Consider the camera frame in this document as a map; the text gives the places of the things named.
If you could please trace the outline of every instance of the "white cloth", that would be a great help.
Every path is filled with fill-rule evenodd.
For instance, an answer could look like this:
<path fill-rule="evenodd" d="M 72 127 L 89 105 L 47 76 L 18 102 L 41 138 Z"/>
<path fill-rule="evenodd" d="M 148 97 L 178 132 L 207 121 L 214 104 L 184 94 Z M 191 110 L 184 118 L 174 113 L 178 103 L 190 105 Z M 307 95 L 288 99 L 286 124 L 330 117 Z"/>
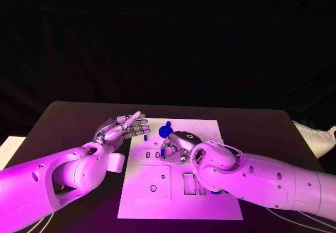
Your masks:
<path fill-rule="evenodd" d="M 334 131 L 336 126 L 333 126 L 327 131 L 312 130 L 310 127 L 301 125 L 294 121 L 295 128 L 310 146 L 312 154 L 320 158 L 334 147 L 336 138 Z"/>

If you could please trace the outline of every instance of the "robotic arm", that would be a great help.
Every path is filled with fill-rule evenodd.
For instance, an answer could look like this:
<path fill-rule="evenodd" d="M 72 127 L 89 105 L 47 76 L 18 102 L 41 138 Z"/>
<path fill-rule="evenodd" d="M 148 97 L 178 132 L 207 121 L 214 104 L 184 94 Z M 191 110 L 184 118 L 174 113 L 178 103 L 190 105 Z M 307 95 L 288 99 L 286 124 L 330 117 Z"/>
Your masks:
<path fill-rule="evenodd" d="M 201 143 L 188 132 L 170 133 L 161 148 L 167 146 L 171 156 L 161 160 L 180 164 L 190 157 L 191 172 L 207 190 L 224 189 L 266 208 L 304 211 L 336 221 L 334 175 L 242 153 L 213 140 Z"/>
<path fill-rule="evenodd" d="M 108 119 L 92 142 L 0 171 L 0 232 L 27 227 L 100 184 L 105 172 L 121 172 L 122 140 L 150 132 L 144 114 Z M 54 193 L 51 180 L 66 188 Z"/>

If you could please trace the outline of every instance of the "dark table surface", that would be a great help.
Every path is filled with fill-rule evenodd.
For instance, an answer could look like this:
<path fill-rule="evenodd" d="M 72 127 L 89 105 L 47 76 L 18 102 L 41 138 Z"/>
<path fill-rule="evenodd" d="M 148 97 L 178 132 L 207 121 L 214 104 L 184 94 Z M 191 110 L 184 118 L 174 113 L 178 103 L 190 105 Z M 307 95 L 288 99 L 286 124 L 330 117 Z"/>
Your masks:
<path fill-rule="evenodd" d="M 298 167 L 323 171 L 282 111 L 60 101 L 47 107 L 7 167 L 82 146 L 90 141 L 96 127 L 106 118 L 129 115 L 137 111 L 151 118 L 214 119 L 227 145 Z M 124 142 L 116 152 L 128 155 L 128 148 L 129 140 Z M 54 212 L 43 232 L 315 232 L 284 221 L 265 208 L 242 200 L 239 206 L 243 221 L 116 219 L 124 170 L 119 174 L 108 172 L 99 187 Z M 302 224 L 330 230 L 297 212 L 284 210 L 275 212 Z"/>

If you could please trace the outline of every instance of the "black curtain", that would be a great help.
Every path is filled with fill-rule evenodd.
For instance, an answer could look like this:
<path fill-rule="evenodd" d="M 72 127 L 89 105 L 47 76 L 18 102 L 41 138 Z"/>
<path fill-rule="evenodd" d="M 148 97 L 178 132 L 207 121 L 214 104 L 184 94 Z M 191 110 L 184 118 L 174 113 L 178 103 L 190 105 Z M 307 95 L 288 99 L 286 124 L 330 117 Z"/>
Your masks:
<path fill-rule="evenodd" d="M 54 100 L 336 115 L 336 7 L 297 3 L 0 6 L 1 139 Z"/>

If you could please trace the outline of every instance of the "blue object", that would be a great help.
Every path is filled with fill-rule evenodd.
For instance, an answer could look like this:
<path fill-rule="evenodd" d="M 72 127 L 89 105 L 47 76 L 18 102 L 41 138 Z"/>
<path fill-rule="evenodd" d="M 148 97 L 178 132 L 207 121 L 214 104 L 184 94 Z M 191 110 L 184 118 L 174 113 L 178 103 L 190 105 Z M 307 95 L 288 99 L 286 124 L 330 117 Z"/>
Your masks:
<path fill-rule="evenodd" d="M 217 192 L 213 192 L 213 191 L 212 191 L 212 194 L 220 194 L 220 193 L 222 193 L 222 190 L 220 190 L 220 191 L 217 191 Z"/>
<path fill-rule="evenodd" d="M 167 121 L 165 125 L 160 127 L 158 129 L 158 135 L 165 138 L 168 134 L 173 132 L 173 129 L 170 127 L 171 123 Z"/>

